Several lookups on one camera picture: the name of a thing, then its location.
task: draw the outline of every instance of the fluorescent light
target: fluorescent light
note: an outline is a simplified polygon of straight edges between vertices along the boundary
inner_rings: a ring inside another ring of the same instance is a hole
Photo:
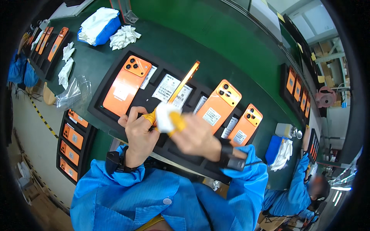
[[[332,187],[332,189],[336,189],[336,190],[339,190],[339,191],[349,191],[349,190],[351,190],[352,188]]]
[[[342,192],[340,192],[340,194],[339,194],[339,196],[338,196],[338,199],[337,199],[337,201],[335,202],[334,206],[337,206],[338,201],[339,201],[339,199],[340,199],[340,196],[342,196]]]
[[[333,199],[333,202],[334,202],[334,201],[335,201],[335,199],[337,198],[338,193],[339,193],[339,191],[337,191],[337,193],[335,194],[334,199]]]

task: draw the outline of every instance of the floor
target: floor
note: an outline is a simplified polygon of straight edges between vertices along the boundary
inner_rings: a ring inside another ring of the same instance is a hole
[[[63,111],[58,111],[54,105],[46,105],[42,97],[39,99],[41,102],[33,100],[37,109],[59,135]],[[47,186],[66,206],[70,207],[76,186],[56,168],[58,140],[42,122],[30,99],[22,92],[19,92],[18,99],[13,94],[13,111],[13,126],[17,129],[31,164]]]

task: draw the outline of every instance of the green workbench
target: green workbench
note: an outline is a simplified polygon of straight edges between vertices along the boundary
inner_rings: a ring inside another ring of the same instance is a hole
[[[201,64],[194,75],[198,82],[214,89],[222,79],[227,79],[242,94],[241,108],[252,103],[261,111],[263,120],[252,144],[262,160],[278,122],[294,124],[301,129],[297,118],[279,96],[280,65],[290,65],[290,62],[277,44],[250,20],[220,1],[135,0],[131,5],[140,18],[134,27],[142,36],[129,46],[152,53],[184,72],[199,60]],[[70,77],[85,75],[91,81],[92,94],[122,52],[112,51],[109,41],[97,47],[77,41],[81,23],[102,6],[110,7],[109,1],[95,0],[77,17],[50,22],[54,31],[68,27],[73,33],[71,41],[76,51],[72,55],[75,63]],[[56,95],[64,90],[58,85],[58,73],[64,64],[60,57],[53,78],[48,81],[48,87]],[[104,159],[112,139],[108,135],[124,137],[91,115],[87,106],[73,110],[100,129],[90,159]],[[289,187],[301,144],[300,140],[293,139],[293,156],[284,169],[269,171],[268,188]]]

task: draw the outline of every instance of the blue bin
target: blue bin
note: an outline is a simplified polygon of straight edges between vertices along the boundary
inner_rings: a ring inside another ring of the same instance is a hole
[[[274,163],[280,149],[280,145],[283,142],[283,139],[288,139],[286,137],[280,137],[280,136],[272,136],[269,147],[267,148],[265,158],[267,161],[267,165],[270,166]]]
[[[106,42],[109,40],[109,37],[111,37],[118,30],[118,28],[121,26],[120,18],[118,17],[119,14],[120,13],[118,12],[117,17],[111,19],[108,22],[108,24],[104,27],[104,29],[100,32],[100,34],[96,37],[95,45],[93,45],[94,47],[96,47],[97,45],[106,44]],[[87,43],[85,41],[78,39],[78,34],[80,33],[81,29],[77,33],[77,41]]]

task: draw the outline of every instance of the yellow black warning tape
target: yellow black warning tape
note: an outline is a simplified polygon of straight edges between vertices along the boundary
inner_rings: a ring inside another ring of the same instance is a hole
[[[55,132],[53,131],[53,129],[49,126],[49,124],[46,122],[46,120],[44,119],[44,117],[41,115],[40,111],[37,109],[36,107],[36,104],[33,102],[32,98],[30,97],[30,101],[33,105],[33,107],[35,108],[37,114],[39,115],[39,117],[41,118],[41,120],[44,122],[44,124],[46,125],[46,127],[51,131],[51,133],[55,136],[55,138],[59,138],[57,134],[55,134]]]

